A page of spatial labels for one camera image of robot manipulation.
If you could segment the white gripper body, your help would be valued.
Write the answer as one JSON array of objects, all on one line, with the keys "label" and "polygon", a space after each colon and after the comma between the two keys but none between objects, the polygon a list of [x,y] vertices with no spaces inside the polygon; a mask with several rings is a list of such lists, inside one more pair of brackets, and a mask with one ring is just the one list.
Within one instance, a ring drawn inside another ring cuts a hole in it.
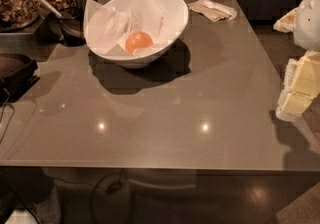
[{"label": "white gripper body", "polygon": [[320,51],[320,0],[302,0],[295,17],[294,42],[307,51]]}]

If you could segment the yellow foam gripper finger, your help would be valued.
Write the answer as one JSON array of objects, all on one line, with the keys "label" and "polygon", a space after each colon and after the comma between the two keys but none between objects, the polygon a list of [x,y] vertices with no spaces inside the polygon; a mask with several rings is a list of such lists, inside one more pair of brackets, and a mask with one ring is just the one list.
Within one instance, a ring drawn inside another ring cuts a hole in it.
[{"label": "yellow foam gripper finger", "polygon": [[283,33],[290,33],[294,31],[295,17],[298,8],[290,10],[287,14],[282,16],[273,25],[273,29]]},{"label": "yellow foam gripper finger", "polygon": [[299,60],[290,59],[283,84],[276,117],[294,122],[320,94],[320,52],[307,51]]}]

